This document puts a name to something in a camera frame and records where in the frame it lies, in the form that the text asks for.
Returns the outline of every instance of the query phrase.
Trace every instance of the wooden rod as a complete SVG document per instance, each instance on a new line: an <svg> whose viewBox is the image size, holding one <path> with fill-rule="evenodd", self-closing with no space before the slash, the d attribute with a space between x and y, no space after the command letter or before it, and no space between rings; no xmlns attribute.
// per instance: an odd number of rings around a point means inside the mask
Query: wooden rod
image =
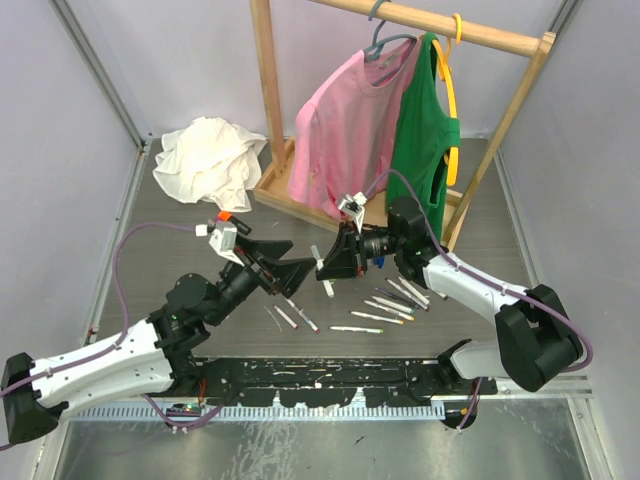
<svg viewBox="0 0 640 480"><path fill-rule="evenodd" d="M250 0L250 2L253 33L256 38L256 52L258 53L258 64L260 65L264 111L269 128L271 158L275 165L276 177L280 178L284 172L287 158L284 151L278 72L273 46L273 29L271 27L271 7L269 0Z"/></svg>
<svg viewBox="0 0 640 480"><path fill-rule="evenodd" d="M340 8L349 12L369 15L375 0L311 0L315 3ZM376 18L407 27L455 38L456 21L452 17L426 12L417 8L384 2L380 5ZM538 46L538 38L486 27L477 23L462 21L462 40L485 47L515 53L523 57L533 57Z"/></svg>
<svg viewBox="0 0 640 480"><path fill-rule="evenodd" d="M473 178L471 179L471 182L467 187L467 191L464 192L464 195L462 195L462 199L460 200L456 211L453 213L453 217L451 217L451 221L449 222L449 225L447 226L447 229L442 236L443 242L448 241L448 239L453 234L456 225L462 220L467 208L469 207L469 203L471 203L471 199L478 189L478 185L480 185L482 177L484 177L487 168L489 168L489 165L493 161L493 157L502 144L505 135L509 131L509 127L511 127L513 119L516 117L524 100L527 98L533 82L538 77L538 74L540 73L544 62L547 59L547 55L549 55L549 51L553 46L555 38L556 35L554 33L546 32L542 39L539 40L536 54L531 58L529 67L522 76L522 80L520 80L520 84L518 85L516 92L513 94L511 103L505 110L504 115L502 116L502 119L498 124L498 128L496 129L493 137L491 138L491 141L489 142L489 145L487 146L487 150L485 151L484 156L482 157L482 161L478 165L478 168L476 169L476 172L474 173Z"/></svg>

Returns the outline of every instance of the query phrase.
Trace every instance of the yellow hanger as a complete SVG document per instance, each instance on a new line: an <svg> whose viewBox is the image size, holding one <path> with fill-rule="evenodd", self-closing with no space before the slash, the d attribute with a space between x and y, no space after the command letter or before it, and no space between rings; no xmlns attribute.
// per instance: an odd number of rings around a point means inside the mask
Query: yellow hanger
<svg viewBox="0 0 640 480"><path fill-rule="evenodd" d="M453 18L456 20L456 45L459 45L462 40L462 18L459 14L454 14ZM433 46L438 54L438 73L440 74L440 80L444 81L447 86L447 98L449 100L449 116L451 118L458 118L458 108L456 106L456 93L453 88L453 78L451 77L451 67L449 66L449 55L451 54L451 39L447 38L447 52L442 51L440 42L437 39L433 40ZM447 186L451 187L455 185L458 178L458 159L460 157L460 150L458 147L451 147L449 154L444 154L444 161L449 166L447 170Z"/></svg>

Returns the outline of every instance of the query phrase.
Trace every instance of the white wall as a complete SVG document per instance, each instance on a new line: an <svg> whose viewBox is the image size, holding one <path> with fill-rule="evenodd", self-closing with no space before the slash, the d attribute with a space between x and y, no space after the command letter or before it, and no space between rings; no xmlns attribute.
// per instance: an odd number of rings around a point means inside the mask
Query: white wall
<svg viewBox="0 0 640 480"><path fill-rule="evenodd" d="M560 0L399 0L437 13L541 36ZM248 0L71 0L141 131L221 116L266 133ZM322 82L371 42L377 25L306 0L272 0L285 131ZM410 29L385 25L383 37ZM526 59L462 44L452 56L462 130L493 131Z"/></svg>
<svg viewBox="0 0 640 480"><path fill-rule="evenodd" d="M588 333L623 478L640 471L640 62L636 0L583 2L503 150L536 269Z"/></svg>
<svg viewBox="0 0 640 480"><path fill-rule="evenodd" d="M4 365L77 348L135 147L48 2L0 2L0 72ZM0 478L27 478L37 447L0 453Z"/></svg>

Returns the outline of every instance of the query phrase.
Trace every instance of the white marker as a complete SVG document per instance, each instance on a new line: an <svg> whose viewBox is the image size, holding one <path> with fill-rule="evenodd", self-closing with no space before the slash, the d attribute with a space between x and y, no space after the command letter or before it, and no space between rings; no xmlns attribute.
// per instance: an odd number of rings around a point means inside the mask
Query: white marker
<svg viewBox="0 0 640 480"><path fill-rule="evenodd" d="M320 332L320 329L316 327L316 324L313 323L309 317L307 317L307 314L304 313L304 311L301 308L298 308L298 306L295 303L293 303L293 300L291 300L290 298L285 298L285 300L289 305L291 305L291 308L293 308L296 311L296 313L300 315L300 318L302 318L307 323L307 325L311 327L311 329L314 332L316 333Z"/></svg>
<svg viewBox="0 0 640 480"><path fill-rule="evenodd" d="M316 247L315 245L311 245L311 255L313 255L313 258L316 259L316 268L318 269L318 271L322 270L322 267L324 267L324 260L320 256L318 247ZM327 297L333 298L334 293L331 282L329 280L323 280L322 285L324 285L324 291L327 292Z"/></svg>
<svg viewBox="0 0 640 480"><path fill-rule="evenodd" d="M429 307L429 305L424 305L420 300L418 300L416 297L414 297L413 295L411 295L411 292L409 292L408 290L405 290L404 288L402 288L400 285L398 285L396 282L394 282L393 280L389 279L389 278L385 278L385 280L387 281L387 283L389 283L389 285L391 285L393 288L395 288L396 290L398 290L401 294L403 294L405 297L407 297L409 300L417 303L418 305L420 305L422 308L424 308L425 310Z"/></svg>
<svg viewBox="0 0 640 480"><path fill-rule="evenodd" d="M371 315L369 313L362 313L362 312L349 312L349 313L351 315L355 315L356 317L370 318L371 320L380 320L381 322L397 323L398 325L402 325L404 323L403 320L398 320L397 318L379 317L378 315Z"/></svg>
<svg viewBox="0 0 640 480"><path fill-rule="evenodd" d="M282 318L284 318L285 322L287 322L287 323L288 323L289 325L291 325L293 328L298 328L298 325L296 324L296 322L294 322L293 320L291 320L291 319L289 318L289 315L287 315L286 313L284 313L280 307L278 307L277 305L274 305L274 306L273 306L273 309L274 309L276 312L278 312Z"/></svg>
<svg viewBox="0 0 640 480"><path fill-rule="evenodd" d="M382 333L384 330L381 328L360 328L360 327L329 327L331 330L338 330L340 332L364 332L364 333Z"/></svg>
<svg viewBox="0 0 640 480"><path fill-rule="evenodd" d="M383 311L385 311L387 313L392 313L393 315L395 315L397 317L404 318L405 320L409 320L410 322L413 322L415 320L415 318L413 318L411 315L407 315L406 313L398 312L397 310L394 310L391 307L385 307L384 305L380 305L379 303L372 302L371 300L365 300L364 303L366 303L370 307L378 308L378 309L383 310Z"/></svg>
<svg viewBox="0 0 640 480"><path fill-rule="evenodd" d="M386 298L376 297L375 295L372 295L371 298L373 298L378 303L393 308L394 310L398 310L404 313L413 313L413 308L409 308L405 305L400 305L399 303L392 302L391 300L387 300Z"/></svg>
<svg viewBox="0 0 640 480"><path fill-rule="evenodd" d="M400 280L400 283L402 285L404 285L404 287L407 290L409 290L411 293L413 293L414 297L416 297L418 300L420 300L420 302L424 303L427 306L427 310L429 310L429 304L431 302L429 301L429 299L427 297L422 295L422 293L420 293L420 291L416 287L411 285L411 283L406 278L398 277L398 280Z"/></svg>

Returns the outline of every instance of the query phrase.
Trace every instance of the white cloth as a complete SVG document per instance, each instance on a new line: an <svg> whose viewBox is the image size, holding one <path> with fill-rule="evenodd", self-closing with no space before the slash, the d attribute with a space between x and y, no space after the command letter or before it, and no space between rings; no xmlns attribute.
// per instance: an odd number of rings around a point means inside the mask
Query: white cloth
<svg viewBox="0 0 640 480"><path fill-rule="evenodd" d="M160 188L182 203L214 202L221 210L248 212L246 190L262 172L258 154L267 139L221 118L198 118L162 136L153 170Z"/></svg>

